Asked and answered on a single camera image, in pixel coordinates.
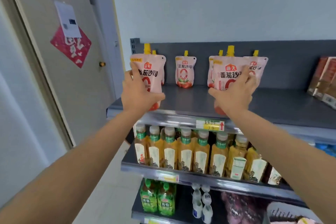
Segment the shelf price tag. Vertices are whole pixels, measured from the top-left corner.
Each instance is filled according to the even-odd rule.
[[[222,120],[196,120],[196,128],[224,131],[224,121]]]
[[[167,174],[159,174],[159,180],[166,182],[179,182],[179,175],[167,175]]]
[[[169,221],[155,219],[155,218],[145,218],[145,224],[170,224]]]

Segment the small white bottle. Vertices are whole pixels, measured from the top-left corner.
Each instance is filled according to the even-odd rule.
[[[193,184],[191,184],[191,187],[192,187],[193,190],[195,190],[195,189],[200,189],[201,185],[198,184],[198,183],[193,183]]]
[[[212,221],[212,207],[211,205],[205,205],[202,210],[202,220],[205,224],[210,224]]]
[[[200,201],[202,198],[201,191],[199,189],[195,189],[192,194],[192,204],[194,204],[197,201]]]
[[[202,191],[204,193],[209,192],[210,191],[210,186],[209,185],[202,185]]]
[[[202,202],[205,205],[211,205],[211,197],[208,192],[205,192],[202,196]]]
[[[203,210],[203,205],[202,202],[200,200],[196,201],[193,203],[193,210],[192,210],[192,214],[195,218],[201,218],[202,216],[202,210]]]

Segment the white basket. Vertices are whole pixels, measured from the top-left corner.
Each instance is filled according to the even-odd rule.
[[[268,205],[267,213],[265,214],[263,223],[270,223],[270,217],[284,217],[295,219],[299,216],[304,216],[318,223],[322,223],[322,221],[315,215],[315,213],[313,213],[312,210],[280,202],[272,202]]]

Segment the white wall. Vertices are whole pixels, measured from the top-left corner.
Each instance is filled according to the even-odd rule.
[[[0,207],[66,153],[0,0]]]
[[[115,0],[126,69],[142,42],[336,39],[334,0]]]

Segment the green tea bottle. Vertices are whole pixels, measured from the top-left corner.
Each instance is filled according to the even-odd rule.
[[[145,179],[141,187],[141,201],[145,212],[154,213],[158,210],[157,185],[150,179]]]
[[[161,184],[157,202],[159,204],[159,212],[165,216],[172,216],[175,213],[175,193],[176,186],[164,182]]]

